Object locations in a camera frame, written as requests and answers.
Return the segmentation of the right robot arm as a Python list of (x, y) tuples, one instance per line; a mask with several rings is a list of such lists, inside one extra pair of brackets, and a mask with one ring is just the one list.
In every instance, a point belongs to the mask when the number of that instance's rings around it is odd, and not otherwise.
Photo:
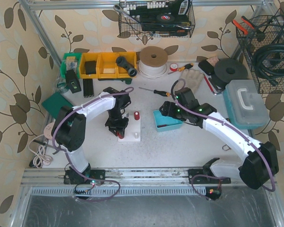
[(271, 142), (262, 143), (233, 126), (213, 106), (199, 104), (191, 89), (184, 87), (172, 94), (173, 101), (165, 101), (159, 108), (163, 116), (204, 129), (223, 141), (240, 158), (239, 162), (221, 158), (209, 163), (214, 177), (239, 178), (251, 189), (274, 182), (279, 166), (276, 148)]

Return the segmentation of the red large spring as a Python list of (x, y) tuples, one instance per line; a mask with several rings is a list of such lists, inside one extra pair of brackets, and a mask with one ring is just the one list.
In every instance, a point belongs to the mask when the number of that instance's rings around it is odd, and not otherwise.
[(136, 121), (140, 120), (140, 112), (138, 112), (138, 111), (135, 111), (135, 112), (134, 112), (134, 119), (135, 119)]
[(121, 134), (121, 133), (119, 133), (119, 132), (117, 132), (117, 136), (118, 136), (118, 138), (120, 138), (120, 139), (123, 139), (123, 138), (124, 138), (124, 135)]

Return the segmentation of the beige work glove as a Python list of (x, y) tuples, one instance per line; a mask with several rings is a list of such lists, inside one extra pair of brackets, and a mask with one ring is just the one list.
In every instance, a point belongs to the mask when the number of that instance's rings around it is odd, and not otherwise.
[(179, 77), (179, 82), (175, 85), (174, 91), (180, 90), (185, 85), (184, 87), (191, 89), (191, 91), (195, 93), (203, 79), (204, 74), (200, 71), (194, 69), (185, 69)]

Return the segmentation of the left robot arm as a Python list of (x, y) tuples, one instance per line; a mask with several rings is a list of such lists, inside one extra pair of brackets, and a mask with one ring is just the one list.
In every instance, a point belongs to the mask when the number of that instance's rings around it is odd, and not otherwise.
[(92, 170), (83, 151), (87, 122), (103, 112), (108, 112), (105, 126), (120, 139), (125, 136), (129, 119), (125, 108), (131, 104), (129, 94), (134, 90), (128, 87), (118, 91), (107, 87), (94, 99), (79, 106), (63, 106), (58, 113), (52, 129), (52, 145), (57, 151), (63, 151), (70, 168), (65, 172), (64, 180), (68, 184), (98, 183), (104, 178), (93, 179)]

